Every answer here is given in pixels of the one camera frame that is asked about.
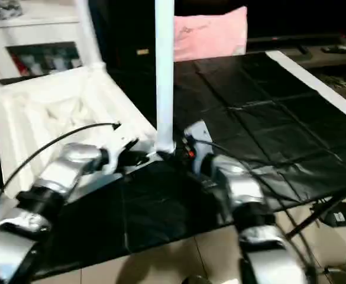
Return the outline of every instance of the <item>table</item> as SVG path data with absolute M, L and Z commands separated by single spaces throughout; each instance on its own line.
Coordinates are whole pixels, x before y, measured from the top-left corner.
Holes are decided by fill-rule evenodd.
M 212 139 L 245 161 L 287 207 L 333 196 L 330 207 L 346 197 L 346 101 L 341 96 L 280 53 L 181 62 L 175 68 L 179 128 L 203 119 Z M 110 74 L 154 123 L 154 74 Z M 281 210 L 264 190 L 270 205 Z M 66 206 L 37 278 L 231 222 L 221 189 L 204 188 L 171 165 L 155 162 Z

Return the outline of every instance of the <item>pink bag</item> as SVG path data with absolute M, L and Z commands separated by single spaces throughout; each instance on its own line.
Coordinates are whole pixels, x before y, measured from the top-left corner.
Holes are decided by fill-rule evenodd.
M 175 61 L 245 54 L 247 8 L 225 15 L 174 18 Z

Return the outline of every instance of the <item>tile floor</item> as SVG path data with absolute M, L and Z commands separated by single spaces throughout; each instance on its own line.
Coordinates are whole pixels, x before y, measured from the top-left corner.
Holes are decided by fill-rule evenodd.
M 308 216 L 309 206 L 293 208 L 290 212 L 296 222 L 300 222 Z M 285 231 L 292 228 L 284 212 L 278 213 L 277 219 Z M 312 224 L 303 233 L 319 266 L 345 263 L 346 227 L 333 229 L 323 224 Z M 293 241 L 304 251 L 298 237 Z M 180 284 L 188 275 L 206 276 L 213 284 L 220 284 L 240 278 L 237 269 L 239 256 L 237 234 L 232 227 L 226 227 L 132 256 L 40 280 L 35 284 Z M 319 283 L 346 283 L 345 279 L 341 279 L 336 281 L 329 276 L 320 276 Z

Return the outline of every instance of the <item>black cable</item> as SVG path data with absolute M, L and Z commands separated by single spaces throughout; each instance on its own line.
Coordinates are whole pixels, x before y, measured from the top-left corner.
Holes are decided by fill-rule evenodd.
M 37 155 L 39 155 L 42 151 L 44 151 L 45 149 L 49 148 L 50 146 L 56 144 L 57 142 L 61 141 L 62 139 L 71 136 L 77 132 L 80 132 L 82 130 L 88 129 L 88 128 L 93 128 L 93 127 L 100 127 L 100 126 L 113 126 L 114 128 L 119 126 L 119 124 L 116 123 L 96 123 L 96 124 L 91 124 L 91 125 L 86 125 L 80 128 L 77 128 L 71 132 L 68 132 L 66 134 L 61 135 L 60 137 L 57 137 L 56 139 L 52 140 L 51 142 L 47 143 L 46 145 L 42 146 L 40 149 L 38 149 L 36 152 L 34 152 L 30 157 L 28 157 L 24 162 L 22 162 L 20 164 L 20 166 L 18 166 L 9 176 L 9 178 L 6 180 L 6 182 L 3 185 L 3 188 L 0 190 L 0 200 L 1 200 L 1 196 L 4 193 L 5 189 L 7 188 L 7 186 L 9 185 L 9 183 L 14 179 L 14 177 L 16 177 L 16 175 L 21 171 L 21 169 L 23 169 L 30 161 L 33 160 L 33 158 L 35 158 Z
M 261 161 L 258 161 L 258 160 L 240 159 L 240 158 L 238 158 L 238 157 L 235 157 L 235 155 L 233 155 L 232 152 L 230 152 L 228 149 L 226 149 L 226 148 L 224 148 L 224 147 L 222 147 L 222 146 L 220 146 L 219 144 L 216 144 L 216 143 L 214 143 L 214 142 L 205 141 L 205 140 L 198 140 L 198 139 L 195 139 L 195 138 L 193 138 L 193 137 L 192 137 L 192 139 L 193 139 L 195 142 L 197 142 L 197 143 L 206 144 L 206 145 L 210 145 L 210 146 L 212 146 L 212 147 L 214 147 L 214 148 L 217 148 L 217 149 L 223 151 L 223 152 L 224 152 L 225 154 L 227 154 L 229 157 L 232 157 L 233 159 L 238 160 L 240 163 L 242 163 L 242 161 L 244 161 L 244 162 L 262 163 Z M 289 197 L 287 197 L 287 196 L 280 195 L 280 194 L 278 194 L 277 192 L 274 193 L 274 198 L 275 198 L 275 199 L 284 199 L 284 200 L 291 201 L 291 202 L 297 202 L 297 200 L 295 200 L 295 199 L 293 199 L 293 198 L 289 198 Z
M 193 138 L 195 142 L 197 143 L 202 143 L 202 144 L 206 144 L 206 145 L 211 145 L 212 147 L 218 148 L 219 150 L 223 151 L 225 154 L 229 155 L 229 157 L 232 157 L 236 160 L 238 160 L 241 164 L 242 160 L 238 159 L 237 157 L 235 157 L 232 152 L 230 152 L 228 149 L 213 143 L 213 142 L 209 142 L 209 141 L 205 141 L 205 140 L 197 140 L 195 138 Z M 256 178 L 260 183 L 262 183 L 274 196 L 278 196 L 278 194 L 276 193 L 276 191 L 269 185 L 267 184 L 261 177 L 259 177 L 258 175 L 256 175 L 255 173 L 253 173 L 252 170 L 250 170 L 247 166 L 244 165 L 244 167 L 248 170 L 249 174 Z M 286 206 L 283 204 L 282 200 L 280 198 L 275 198 L 276 201 L 279 203 L 279 205 L 282 207 L 282 209 L 284 210 L 284 213 L 287 215 L 288 219 L 290 220 L 291 224 L 294 227 L 297 227 L 298 224 L 296 223 L 296 221 L 293 219 L 291 213 L 287 210 Z M 305 257 L 303 256 L 303 254 L 300 252 L 300 250 L 298 249 L 298 247 L 296 245 L 293 244 L 293 242 L 291 240 L 288 240 L 288 242 L 291 244 L 291 246 L 294 248 L 295 252 L 298 254 L 298 256 L 300 257 L 301 261 L 303 262 L 303 264 L 306 266 L 307 268 L 307 273 L 308 275 L 311 277 L 311 282 L 312 283 L 317 283 L 317 275 L 316 275 L 316 263 L 315 263 L 315 258 L 312 254 L 312 250 L 309 247 L 309 244 L 307 242 L 307 240 L 305 239 L 305 237 L 303 236 L 302 232 L 298 232 L 298 235 L 300 237 L 300 239 L 302 240 L 302 243 L 304 244 L 305 250 L 307 251 L 308 257 L 309 257 L 309 261 L 310 263 L 308 264 L 307 261 L 305 261 Z

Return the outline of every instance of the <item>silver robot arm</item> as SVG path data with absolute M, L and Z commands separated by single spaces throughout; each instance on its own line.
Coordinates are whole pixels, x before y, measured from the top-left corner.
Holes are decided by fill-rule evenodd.
M 233 158 L 212 153 L 203 159 L 201 171 L 227 191 L 242 251 L 242 283 L 307 283 L 303 269 L 276 227 L 275 216 L 265 203 L 260 185 L 249 171 Z
M 68 144 L 31 189 L 18 194 L 19 204 L 0 221 L 1 284 L 31 280 L 48 233 L 80 178 L 100 170 L 109 157 L 95 146 Z

